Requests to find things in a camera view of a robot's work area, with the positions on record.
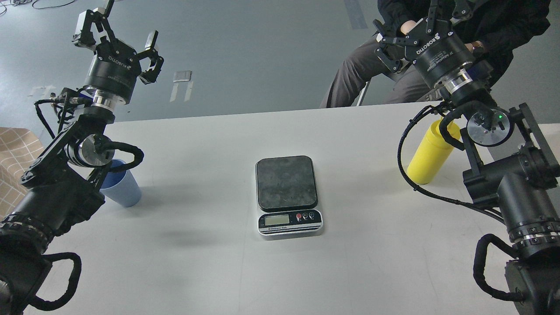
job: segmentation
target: white table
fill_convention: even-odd
[[[51,314],[516,313],[472,278],[478,239],[494,233],[507,241],[505,227],[414,192],[399,174],[398,141],[424,105],[108,126],[113,141],[146,154],[133,169],[143,197],[128,209],[108,200],[52,242],[48,253],[78,253],[83,271],[74,298]],[[435,119],[413,129],[405,164]],[[265,240],[256,226],[255,164],[292,155],[314,162],[324,230]],[[470,201],[461,177],[469,168],[455,150],[426,188]],[[489,250],[487,281],[501,290],[507,260]],[[56,264],[39,296],[60,296],[70,268]]]

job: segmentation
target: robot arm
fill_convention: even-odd
[[[44,252],[54,237],[88,220],[105,202],[99,189],[107,172],[133,168],[143,159],[139,148],[113,142],[103,133],[105,126],[114,122],[114,108],[130,102],[136,78],[141,77],[145,84],[155,82],[164,60],[155,46],[157,31],[148,38],[146,50],[138,54],[115,38],[107,21],[113,2],[108,0],[105,8],[80,14],[73,41],[94,51],[84,87],[65,88],[59,96],[37,102],[63,104],[59,106],[60,129],[21,178],[29,193],[0,223],[0,314],[21,314],[29,304],[52,311],[72,298],[81,271],[79,256]],[[107,33],[100,43],[91,32],[93,24],[99,32]],[[139,64],[143,58],[151,60],[146,71]],[[83,97],[82,91],[92,97]],[[134,161],[110,168],[114,150],[132,153]],[[84,179],[68,163],[93,171]],[[64,259],[74,262],[67,292],[53,302],[35,296],[52,263]]]
[[[398,72],[399,61],[391,60],[384,49],[388,45],[401,47],[426,84],[443,92],[444,102],[437,110],[449,112],[440,123],[440,132],[449,144],[467,153],[471,169],[463,172],[463,178],[473,200],[470,205],[477,211],[500,208],[491,216],[506,225],[513,246],[494,235],[479,241],[473,268],[477,284],[494,298],[514,301],[520,314],[560,314],[560,217],[546,193],[557,185],[558,161],[526,104],[509,111],[497,106],[484,82],[491,67],[484,63],[473,66],[474,56],[455,34],[453,22],[472,16],[472,3],[457,1],[453,21],[445,21],[439,18],[437,2],[432,0],[428,17],[404,38],[384,37],[376,54],[390,71]],[[383,26],[375,24],[383,35]],[[461,116],[468,120],[461,130],[463,142],[447,131],[447,125]],[[525,145],[517,154],[484,165],[475,144],[498,146],[511,136],[514,126]],[[514,259],[506,265],[509,293],[491,288],[484,280],[486,250],[491,243]]]

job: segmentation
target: black jacket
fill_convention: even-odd
[[[443,18],[450,19],[453,0],[440,0]],[[493,85],[504,74],[514,58],[513,50],[541,35],[550,26],[547,20],[550,0],[479,0],[473,17],[455,25],[463,43],[482,42],[485,59],[494,68]],[[377,7],[385,25],[398,31],[409,20],[428,16],[430,0],[378,0]]]

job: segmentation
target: lcd display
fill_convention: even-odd
[[[264,217],[264,225],[266,226],[288,223],[290,223],[290,216],[287,214]]]

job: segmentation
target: blue plastic cup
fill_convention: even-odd
[[[123,160],[114,159],[111,167],[123,164],[125,164]],[[125,208],[134,206],[142,198],[142,191],[130,170],[118,173],[108,172],[99,191]]]

